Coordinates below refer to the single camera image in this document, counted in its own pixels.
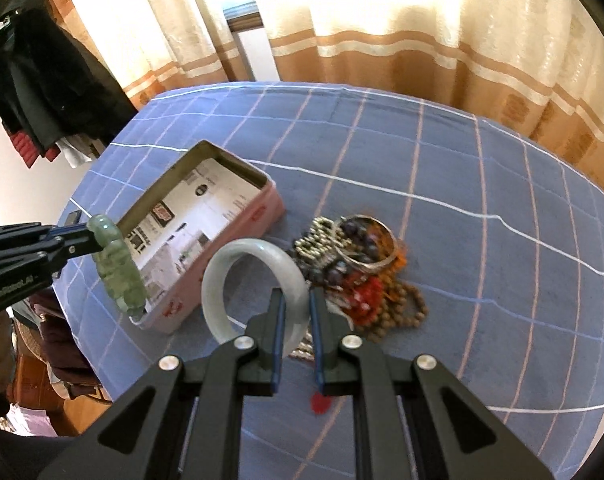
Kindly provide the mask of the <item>pale white jade bangle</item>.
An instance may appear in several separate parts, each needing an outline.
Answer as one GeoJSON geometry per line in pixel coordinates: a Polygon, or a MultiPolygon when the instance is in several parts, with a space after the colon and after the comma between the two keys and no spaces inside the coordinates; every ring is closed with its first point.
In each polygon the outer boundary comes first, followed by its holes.
{"type": "Polygon", "coordinates": [[[238,335],[227,316],[223,292],[231,267],[244,256],[254,257],[264,263],[281,288],[287,308],[283,355],[289,356],[302,342],[308,328],[309,290],[293,259],[266,240],[233,240],[212,257],[204,271],[201,287],[201,307],[206,325],[219,344],[238,335]]]}

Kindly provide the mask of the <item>red cord charm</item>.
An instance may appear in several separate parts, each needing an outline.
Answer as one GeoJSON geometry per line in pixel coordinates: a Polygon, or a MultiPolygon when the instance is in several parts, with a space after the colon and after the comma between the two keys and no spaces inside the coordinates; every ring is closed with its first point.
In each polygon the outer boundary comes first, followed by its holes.
{"type": "Polygon", "coordinates": [[[332,399],[349,394],[345,387],[353,380],[351,372],[338,360],[338,348],[344,336],[365,339],[379,320],[383,286],[379,278],[360,284],[346,282],[340,290],[311,288],[311,342],[315,362],[317,392],[311,397],[311,410],[322,415],[331,408],[332,399]]]}

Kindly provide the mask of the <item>cream and brown curtain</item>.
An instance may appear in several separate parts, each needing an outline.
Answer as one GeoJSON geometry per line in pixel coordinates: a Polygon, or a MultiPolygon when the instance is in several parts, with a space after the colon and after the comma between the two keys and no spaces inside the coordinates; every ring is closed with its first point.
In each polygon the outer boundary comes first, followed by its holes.
{"type": "MultiPolygon", "coordinates": [[[[223,0],[49,0],[135,103],[247,79],[223,0]]],[[[604,36],[579,0],[255,0],[278,78],[500,122],[604,189],[604,36]]]]}

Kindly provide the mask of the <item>brown wooden bead mala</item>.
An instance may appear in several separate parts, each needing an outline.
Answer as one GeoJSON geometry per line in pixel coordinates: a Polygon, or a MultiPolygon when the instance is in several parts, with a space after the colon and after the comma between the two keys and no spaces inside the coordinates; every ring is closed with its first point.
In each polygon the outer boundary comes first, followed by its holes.
{"type": "Polygon", "coordinates": [[[406,259],[398,257],[381,273],[353,289],[349,317],[355,332],[380,342],[396,328],[419,328],[429,314],[421,290],[401,277],[406,259]]]}

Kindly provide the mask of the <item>blue checked bed sheet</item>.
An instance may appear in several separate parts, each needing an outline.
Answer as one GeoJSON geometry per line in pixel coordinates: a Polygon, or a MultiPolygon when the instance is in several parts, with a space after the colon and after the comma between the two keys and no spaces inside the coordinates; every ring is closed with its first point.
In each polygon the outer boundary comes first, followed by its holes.
{"type": "Polygon", "coordinates": [[[397,94],[215,84],[150,101],[68,203],[120,218],[206,140],[275,181],[289,248],[317,216],[369,214],[406,244],[429,313],[386,352],[429,352],[559,479],[604,414],[604,193],[485,118],[397,94]]]}

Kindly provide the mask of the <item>dark hanging clothes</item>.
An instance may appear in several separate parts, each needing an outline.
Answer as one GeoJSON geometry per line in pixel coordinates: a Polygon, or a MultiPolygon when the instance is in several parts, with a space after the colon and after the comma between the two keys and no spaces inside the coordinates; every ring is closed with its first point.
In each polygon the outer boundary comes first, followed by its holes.
{"type": "Polygon", "coordinates": [[[48,0],[11,0],[0,22],[0,120],[25,166],[97,158],[136,115],[116,78],[56,23],[48,0]]]}

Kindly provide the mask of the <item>pink metal tin box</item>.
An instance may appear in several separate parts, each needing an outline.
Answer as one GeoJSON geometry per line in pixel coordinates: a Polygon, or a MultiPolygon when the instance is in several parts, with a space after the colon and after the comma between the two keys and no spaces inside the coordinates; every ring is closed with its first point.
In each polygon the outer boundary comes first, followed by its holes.
{"type": "Polygon", "coordinates": [[[147,292],[131,322],[175,332],[201,304],[215,252],[232,240],[263,236],[284,213],[266,172],[209,141],[195,144],[118,222],[147,292]]]}

